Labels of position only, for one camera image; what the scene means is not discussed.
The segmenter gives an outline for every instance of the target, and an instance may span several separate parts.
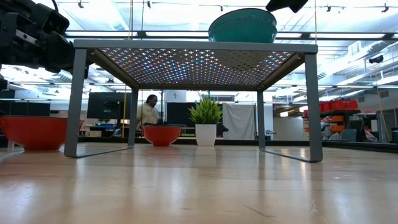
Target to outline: table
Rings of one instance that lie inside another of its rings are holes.
[[[74,46],[75,63],[65,144],[65,155],[68,157],[95,155],[76,154],[81,95],[86,60],[89,58],[131,87],[130,118],[133,118],[131,126],[134,128],[137,125],[134,118],[140,88],[256,91],[257,105],[263,105],[264,90],[305,62],[310,158],[287,157],[307,162],[322,161],[317,45],[90,39],[75,40]],[[257,107],[257,114],[258,134],[265,136],[263,106]],[[133,132],[129,133],[128,145],[129,148],[134,147]],[[265,138],[259,138],[259,149],[267,152]]]

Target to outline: white curtain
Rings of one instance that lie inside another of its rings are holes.
[[[223,125],[229,129],[224,139],[255,140],[254,106],[223,103]]]

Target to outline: red bowl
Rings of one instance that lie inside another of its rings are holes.
[[[0,116],[8,140],[25,151],[57,151],[67,137],[67,118],[42,116]]]
[[[145,138],[156,147],[167,147],[178,139],[181,127],[144,126]]]

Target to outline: man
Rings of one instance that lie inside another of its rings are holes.
[[[149,95],[147,101],[138,106],[137,109],[137,131],[141,131],[141,126],[149,124],[157,124],[159,113],[155,108],[157,96]]]

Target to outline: white pot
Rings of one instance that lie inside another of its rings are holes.
[[[198,146],[214,146],[216,141],[216,124],[196,124],[195,136]]]

